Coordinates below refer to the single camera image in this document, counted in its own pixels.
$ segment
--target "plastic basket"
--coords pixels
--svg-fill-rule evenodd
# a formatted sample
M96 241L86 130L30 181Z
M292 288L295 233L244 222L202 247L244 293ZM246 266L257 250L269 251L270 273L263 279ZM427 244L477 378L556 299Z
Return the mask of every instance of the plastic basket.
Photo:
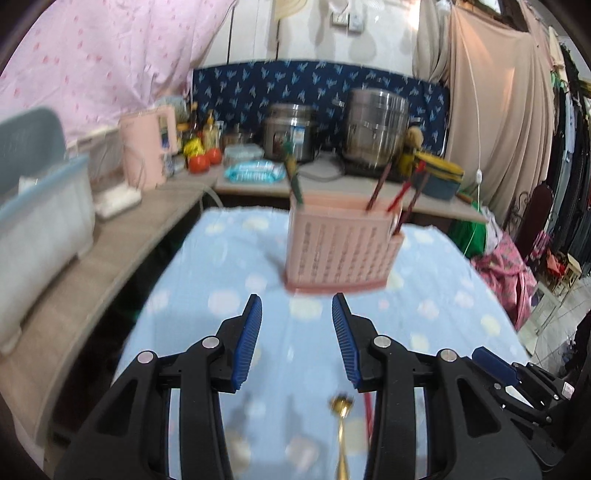
M291 199L285 265L287 290L344 293L385 287L402 243L392 236L401 209L387 213L389 201L365 211L367 197L306 194Z

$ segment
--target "white tile floor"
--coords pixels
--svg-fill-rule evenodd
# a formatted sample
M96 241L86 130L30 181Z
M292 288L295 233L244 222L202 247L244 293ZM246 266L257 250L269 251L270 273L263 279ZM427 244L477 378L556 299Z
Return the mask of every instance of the white tile floor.
M548 318L551 307L543 310L538 326ZM564 304L558 309L557 317L544 329L537 343L531 361L552 374L558 373L561 364L558 350L561 345L574 337L577 325L591 310L591 277L582 278L570 292ZM519 331L522 345L531 344L535 339L536 325L527 321Z

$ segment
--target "plastic storage box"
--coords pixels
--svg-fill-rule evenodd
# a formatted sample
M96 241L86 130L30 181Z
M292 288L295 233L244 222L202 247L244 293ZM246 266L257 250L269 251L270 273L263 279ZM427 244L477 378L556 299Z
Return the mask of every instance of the plastic storage box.
M400 208L367 197L306 194L291 199L285 286L302 293L372 290L386 286L404 234L392 233Z
M61 124L48 109L0 124L0 352L51 279L92 247L95 213L88 157L66 161ZM31 184L18 192L21 178Z

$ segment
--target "condiment bottle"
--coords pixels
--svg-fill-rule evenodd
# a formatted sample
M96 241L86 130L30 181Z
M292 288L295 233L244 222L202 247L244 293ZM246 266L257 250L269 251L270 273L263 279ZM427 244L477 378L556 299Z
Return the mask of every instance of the condiment bottle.
M219 128L215 125L213 110L207 113L207 122L205 127L203 127L202 140L205 151L210 148L219 148Z

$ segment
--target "pink bedsheet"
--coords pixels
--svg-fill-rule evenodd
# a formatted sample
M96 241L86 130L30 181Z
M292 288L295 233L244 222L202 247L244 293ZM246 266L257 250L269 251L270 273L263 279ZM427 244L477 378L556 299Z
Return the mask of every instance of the pink bedsheet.
M0 118L33 106L68 140L177 93L235 0L56 0L0 76Z
M472 266L494 292L516 331L531 314L536 280L507 232L490 255L474 257Z

